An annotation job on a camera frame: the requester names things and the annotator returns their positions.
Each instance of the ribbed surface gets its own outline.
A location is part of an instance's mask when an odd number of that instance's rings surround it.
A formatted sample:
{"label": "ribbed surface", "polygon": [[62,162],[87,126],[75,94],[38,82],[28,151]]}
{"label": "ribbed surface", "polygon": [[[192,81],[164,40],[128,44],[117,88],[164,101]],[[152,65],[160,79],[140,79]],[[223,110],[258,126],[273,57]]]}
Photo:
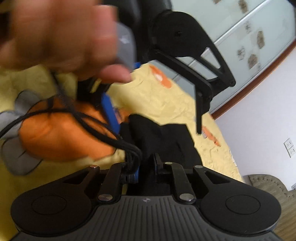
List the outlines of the ribbed surface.
{"label": "ribbed surface", "polygon": [[19,233],[13,241],[279,241],[273,233],[235,237],[207,224],[192,205],[172,196],[122,196],[113,205],[100,206],[92,219],[76,231],[59,237]]}

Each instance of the white wall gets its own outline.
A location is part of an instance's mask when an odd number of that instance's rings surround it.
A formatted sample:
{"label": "white wall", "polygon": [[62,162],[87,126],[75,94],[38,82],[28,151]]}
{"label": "white wall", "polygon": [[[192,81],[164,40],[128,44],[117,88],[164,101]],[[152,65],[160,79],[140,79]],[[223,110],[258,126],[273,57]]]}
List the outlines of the white wall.
{"label": "white wall", "polygon": [[216,120],[241,175],[270,174],[296,183],[296,49],[259,86]]}

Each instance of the brown wooden trim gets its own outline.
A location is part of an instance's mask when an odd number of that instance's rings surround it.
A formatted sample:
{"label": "brown wooden trim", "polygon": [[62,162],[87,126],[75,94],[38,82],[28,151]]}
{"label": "brown wooden trim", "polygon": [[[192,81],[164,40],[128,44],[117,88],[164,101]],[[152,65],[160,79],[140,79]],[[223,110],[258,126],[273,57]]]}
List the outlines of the brown wooden trim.
{"label": "brown wooden trim", "polygon": [[242,98],[244,98],[248,93],[250,93],[257,85],[259,85],[267,76],[270,75],[272,71],[274,71],[277,66],[292,52],[292,50],[296,47],[296,40],[290,44],[290,46],[266,69],[264,70],[256,79],[254,79],[250,84],[248,84],[245,88],[243,88],[235,97],[229,100],[226,104],[221,106],[218,110],[216,110],[212,117],[217,119],[221,115],[223,115],[227,110],[233,107],[236,103],[238,103]]}

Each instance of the silver screw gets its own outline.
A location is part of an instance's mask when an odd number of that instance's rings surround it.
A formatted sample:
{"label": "silver screw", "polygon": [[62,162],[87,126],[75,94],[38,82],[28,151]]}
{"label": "silver screw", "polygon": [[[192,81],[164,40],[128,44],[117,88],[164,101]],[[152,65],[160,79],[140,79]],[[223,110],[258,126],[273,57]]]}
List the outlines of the silver screw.
{"label": "silver screw", "polygon": [[101,194],[98,196],[98,199],[103,202],[108,202],[113,199],[113,196],[111,194]]}
{"label": "silver screw", "polygon": [[179,196],[179,198],[183,201],[192,201],[194,199],[194,196],[190,193],[183,193]]}

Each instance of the white logo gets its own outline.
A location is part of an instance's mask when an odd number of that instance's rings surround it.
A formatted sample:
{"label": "white logo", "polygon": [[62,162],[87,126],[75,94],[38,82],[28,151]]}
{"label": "white logo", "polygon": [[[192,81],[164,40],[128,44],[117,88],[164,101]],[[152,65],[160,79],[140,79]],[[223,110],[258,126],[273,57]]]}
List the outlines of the white logo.
{"label": "white logo", "polygon": [[128,39],[128,35],[123,35],[120,39],[119,39],[120,42],[122,42],[123,44],[129,44],[130,41]]}
{"label": "white logo", "polygon": [[150,198],[145,198],[145,199],[142,199],[142,201],[145,202],[145,203],[148,203],[148,202],[151,201],[151,199]]}

